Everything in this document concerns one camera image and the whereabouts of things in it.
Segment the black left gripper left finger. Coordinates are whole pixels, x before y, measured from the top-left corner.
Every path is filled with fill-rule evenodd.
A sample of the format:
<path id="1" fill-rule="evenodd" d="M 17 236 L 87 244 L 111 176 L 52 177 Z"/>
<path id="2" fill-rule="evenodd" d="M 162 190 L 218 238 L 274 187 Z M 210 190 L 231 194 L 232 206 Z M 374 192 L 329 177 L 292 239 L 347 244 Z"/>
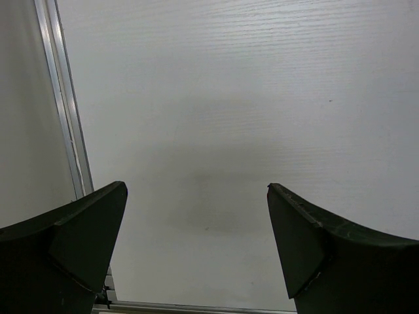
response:
<path id="1" fill-rule="evenodd" d="M 1 229 L 2 313 L 90 313 L 105 278 L 128 189 L 115 181 Z"/>

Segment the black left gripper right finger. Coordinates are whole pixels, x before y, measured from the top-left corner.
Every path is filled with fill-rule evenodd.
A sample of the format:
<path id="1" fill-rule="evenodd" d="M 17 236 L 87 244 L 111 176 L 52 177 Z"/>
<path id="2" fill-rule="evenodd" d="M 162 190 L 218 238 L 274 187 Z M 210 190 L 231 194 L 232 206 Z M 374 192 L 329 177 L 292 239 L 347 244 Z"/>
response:
<path id="1" fill-rule="evenodd" d="M 379 232 L 272 183 L 268 210 L 298 313 L 417 313 L 418 242 Z"/>

